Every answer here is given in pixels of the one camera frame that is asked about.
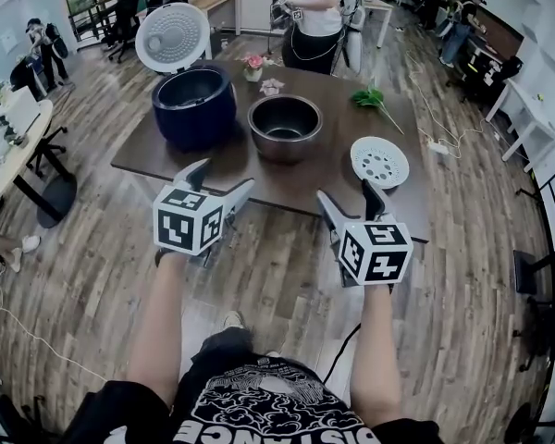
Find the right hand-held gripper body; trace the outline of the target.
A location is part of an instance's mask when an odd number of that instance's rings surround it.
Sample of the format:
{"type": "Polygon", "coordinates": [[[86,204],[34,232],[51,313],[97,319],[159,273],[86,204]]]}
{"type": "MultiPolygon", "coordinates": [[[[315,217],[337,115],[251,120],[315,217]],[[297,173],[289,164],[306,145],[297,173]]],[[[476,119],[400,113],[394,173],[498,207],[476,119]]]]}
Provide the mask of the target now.
{"type": "Polygon", "coordinates": [[[343,288],[400,283],[413,254],[404,223],[328,222],[343,288]]]}

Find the dark blue rice cooker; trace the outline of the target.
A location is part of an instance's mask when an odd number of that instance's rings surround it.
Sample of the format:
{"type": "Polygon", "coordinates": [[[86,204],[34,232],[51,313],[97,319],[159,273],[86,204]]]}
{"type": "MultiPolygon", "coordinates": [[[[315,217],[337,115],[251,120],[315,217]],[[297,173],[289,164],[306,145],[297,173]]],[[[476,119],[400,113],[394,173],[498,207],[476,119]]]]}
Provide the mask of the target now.
{"type": "Polygon", "coordinates": [[[141,23],[136,53],[164,76],[152,92],[162,136],[183,153],[226,143],[236,131],[237,103],[230,75],[210,62],[198,65],[210,42],[207,16],[187,3],[169,3],[141,23]]]}

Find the white box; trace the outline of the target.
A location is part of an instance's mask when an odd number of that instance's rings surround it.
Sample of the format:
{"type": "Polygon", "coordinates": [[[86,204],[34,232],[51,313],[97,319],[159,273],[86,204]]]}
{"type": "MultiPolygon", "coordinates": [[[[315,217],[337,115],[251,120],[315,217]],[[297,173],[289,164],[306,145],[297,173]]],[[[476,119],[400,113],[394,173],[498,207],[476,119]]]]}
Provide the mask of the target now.
{"type": "Polygon", "coordinates": [[[5,88],[0,95],[0,128],[10,127],[24,135],[40,115],[38,102],[28,86],[12,91],[5,88]]]}

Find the pink flower in white pot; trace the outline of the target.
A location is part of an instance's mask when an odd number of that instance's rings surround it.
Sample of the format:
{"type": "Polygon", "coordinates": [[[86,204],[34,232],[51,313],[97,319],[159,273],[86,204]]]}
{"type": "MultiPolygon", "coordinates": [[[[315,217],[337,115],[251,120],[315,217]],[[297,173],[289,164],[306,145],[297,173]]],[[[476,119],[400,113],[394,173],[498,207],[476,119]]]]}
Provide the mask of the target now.
{"type": "Polygon", "coordinates": [[[241,62],[243,63],[243,75],[248,82],[257,82],[260,80],[265,59],[260,55],[247,55],[241,62]]]}

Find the person's left forearm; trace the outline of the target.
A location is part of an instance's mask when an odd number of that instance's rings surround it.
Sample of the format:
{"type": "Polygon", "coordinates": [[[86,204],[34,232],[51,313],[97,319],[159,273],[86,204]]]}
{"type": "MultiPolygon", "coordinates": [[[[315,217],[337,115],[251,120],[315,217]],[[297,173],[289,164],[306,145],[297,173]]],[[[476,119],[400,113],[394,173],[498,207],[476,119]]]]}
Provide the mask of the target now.
{"type": "Polygon", "coordinates": [[[188,257],[164,254],[150,285],[147,302],[129,356],[126,379],[152,390],[166,406],[174,402],[179,384],[181,314],[188,257]]]}

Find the person's black trousers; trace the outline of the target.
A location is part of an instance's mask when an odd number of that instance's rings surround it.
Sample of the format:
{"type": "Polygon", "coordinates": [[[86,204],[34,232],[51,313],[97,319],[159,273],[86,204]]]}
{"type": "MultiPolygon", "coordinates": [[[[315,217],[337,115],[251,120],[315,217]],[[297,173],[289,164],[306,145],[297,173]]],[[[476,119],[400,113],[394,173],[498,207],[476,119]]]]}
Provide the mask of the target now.
{"type": "Polygon", "coordinates": [[[284,362],[279,354],[261,354],[253,350],[253,333],[242,327],[229,327],[210,337],[191,358],[190,371],[231,370],[246,364],[284,362]]]}

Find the white desk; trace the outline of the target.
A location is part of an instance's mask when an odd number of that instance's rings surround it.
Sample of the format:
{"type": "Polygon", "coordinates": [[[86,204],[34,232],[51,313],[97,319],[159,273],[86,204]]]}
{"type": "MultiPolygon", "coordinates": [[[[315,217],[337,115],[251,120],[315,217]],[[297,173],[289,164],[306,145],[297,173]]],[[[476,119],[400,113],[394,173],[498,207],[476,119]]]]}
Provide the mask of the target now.
{"type": "Polygon", "coordinates": [[[516,153],[517,149],[528,140],[535,129],[544,132],[548,137],[548,143],[540,149],[527,164],[524,166],[524,173],[529,173],[539,162],[541,162],[547,154],[555,147],[555,129],[553,128],[548,116],[546,115],[541,102],[528,94],[517,82],[512,78],[505,80],[505,87],[500,93],[497,101],[491,107],[484,120],[490,124],[509,93],[515,93],[517,98],[523,105],[530,120],[525,126],[524,131],[517,137],[515,142],[508,148],[502,156],[502,160],[507,162],[509,158],[516,153]]]}

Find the dark brown wooden table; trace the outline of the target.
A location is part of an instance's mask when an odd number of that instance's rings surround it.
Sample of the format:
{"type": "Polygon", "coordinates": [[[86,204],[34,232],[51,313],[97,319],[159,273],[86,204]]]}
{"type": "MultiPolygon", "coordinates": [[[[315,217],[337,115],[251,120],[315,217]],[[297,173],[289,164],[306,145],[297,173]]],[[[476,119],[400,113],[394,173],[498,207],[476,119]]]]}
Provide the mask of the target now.
{"type": "Polygon", "coordinates": [[[205,189],[224,193],[244,179],[253,178],[251,199],[301,214],[318,215],[316,192],[329,193],[351,216],[364,213],[361,181],[352,169],[350,149],[364,136],[393,142],[409,162],[409,176],[387,192],[395,217],[404,223],[414,241],[430,241],[430,185],[421,153],[413,104],[405,94],[386,91],[386,114],[359,108],[351,100],[360,83],[293,68],[271,66],[264,75],[284,83],[284,93],[304,97],[322,111],[324,125],[308,158],[297,165],[280,165],[261,158],[254,146],[247,112],[262,94],[242,75],[241,62],[216,61],[231,77],[237,94],[241,129],[236,141],[208,154],[210,168],[205,189]]]}

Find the round beige table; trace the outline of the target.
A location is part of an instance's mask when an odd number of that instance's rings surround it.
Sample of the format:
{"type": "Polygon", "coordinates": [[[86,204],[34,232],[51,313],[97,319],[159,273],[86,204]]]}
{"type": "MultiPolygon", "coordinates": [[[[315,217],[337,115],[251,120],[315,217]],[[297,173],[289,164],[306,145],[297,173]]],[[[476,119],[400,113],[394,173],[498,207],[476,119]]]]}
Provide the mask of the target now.
{"type": "Polygon", "coordinates": [[[10,149],[0,163],[0,199],[13,186],[17,187],[37,206],[37,219],[43,228],[52,228],[68,215],[77,194],[77,179],[59,161],[55,154],[45,153],[44,158],[57,175],[49,181],[42,192],[37,192],[23,177],[37,145],[51,125],[54,106],[50,100],[39,103],[40,115],[27,131],[28,142],[22,148],[10,149]]]}

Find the metal pot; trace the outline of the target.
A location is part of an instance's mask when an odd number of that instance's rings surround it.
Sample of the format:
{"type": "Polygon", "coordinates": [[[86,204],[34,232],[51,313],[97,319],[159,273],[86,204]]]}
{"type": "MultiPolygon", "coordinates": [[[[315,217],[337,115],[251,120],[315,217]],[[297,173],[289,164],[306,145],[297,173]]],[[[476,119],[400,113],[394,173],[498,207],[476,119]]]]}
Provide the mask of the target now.
{"type": "Polygon", "coordinates": [[[293,94],[264,97],[247,113],[253,143],[264,159],[297,164],[316,145],[323,128],[323,114],[310,100],[293,94]]]}

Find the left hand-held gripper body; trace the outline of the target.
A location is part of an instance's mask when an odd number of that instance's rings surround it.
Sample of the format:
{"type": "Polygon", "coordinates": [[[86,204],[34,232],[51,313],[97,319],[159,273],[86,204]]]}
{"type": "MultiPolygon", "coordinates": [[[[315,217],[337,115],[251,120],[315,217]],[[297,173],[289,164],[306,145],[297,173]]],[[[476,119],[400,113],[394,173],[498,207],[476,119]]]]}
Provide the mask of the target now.
{"type": "Polygon", "coordinates": [[[153,203],[154,243],[199,256],[220,240],[240,201],[240,188],[218,196],[196,191],[187,182],[165,186],[153,203]]]}

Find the person's right forearm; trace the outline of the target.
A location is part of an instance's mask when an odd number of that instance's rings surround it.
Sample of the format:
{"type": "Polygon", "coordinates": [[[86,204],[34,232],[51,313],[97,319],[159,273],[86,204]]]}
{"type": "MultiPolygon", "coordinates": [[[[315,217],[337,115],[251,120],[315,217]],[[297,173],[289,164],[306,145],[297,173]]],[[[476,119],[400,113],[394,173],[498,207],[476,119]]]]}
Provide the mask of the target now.
{"type": "Polygon", "coordinates": [[[402,418],[401,374],[387,286],[364,289],[361,327],[353,356],[351,409],[369,427],[402,418]]]}

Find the green artificial leaf sprig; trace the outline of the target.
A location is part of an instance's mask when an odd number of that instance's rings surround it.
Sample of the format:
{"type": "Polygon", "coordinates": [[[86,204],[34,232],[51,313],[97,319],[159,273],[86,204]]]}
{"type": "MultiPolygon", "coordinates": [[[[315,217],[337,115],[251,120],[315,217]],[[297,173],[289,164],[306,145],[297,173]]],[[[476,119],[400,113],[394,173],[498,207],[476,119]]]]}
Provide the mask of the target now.
{"type": "Polygon", "coordinates": [[[376,110],[379,110],[385,117],[394,125],[394,127],[403,134],[404,131],[402,128],[397,124],[394,120],[390,112],[388,111],[385,105],[384,94],[376,87],[368,86],[363,90],[359,90],[355,92],[351,96],[351,100],[358,106],[358,107],[371,107],[376,110]]]}

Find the person's black printed t-shirt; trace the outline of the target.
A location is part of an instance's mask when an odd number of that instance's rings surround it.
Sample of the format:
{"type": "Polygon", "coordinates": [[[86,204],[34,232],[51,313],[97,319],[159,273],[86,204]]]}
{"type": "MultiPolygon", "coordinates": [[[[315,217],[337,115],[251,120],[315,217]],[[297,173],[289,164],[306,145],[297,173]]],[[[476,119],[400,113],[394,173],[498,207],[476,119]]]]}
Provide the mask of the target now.
{"type": "Polygon", "coordinates": [[[433,421],[369,426],[316,374],[253,353],[197,364],[169,408],[153,391],[109,381],[83,401],[60,444],[444,444],[433,421]]]}

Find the white steamer tray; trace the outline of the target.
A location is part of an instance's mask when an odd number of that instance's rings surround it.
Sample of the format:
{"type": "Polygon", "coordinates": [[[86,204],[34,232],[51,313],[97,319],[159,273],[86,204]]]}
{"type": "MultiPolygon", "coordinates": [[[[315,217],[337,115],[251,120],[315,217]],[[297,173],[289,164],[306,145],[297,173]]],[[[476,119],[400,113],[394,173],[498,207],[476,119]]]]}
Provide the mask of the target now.
{"type": "Polygon", "coordinates": [[[398,146],[386,139],[362,137],[352,144],[350,157],[356,176],[374,182],[383,190],[396,188],[409,178],[407,157],[398,146]]]}

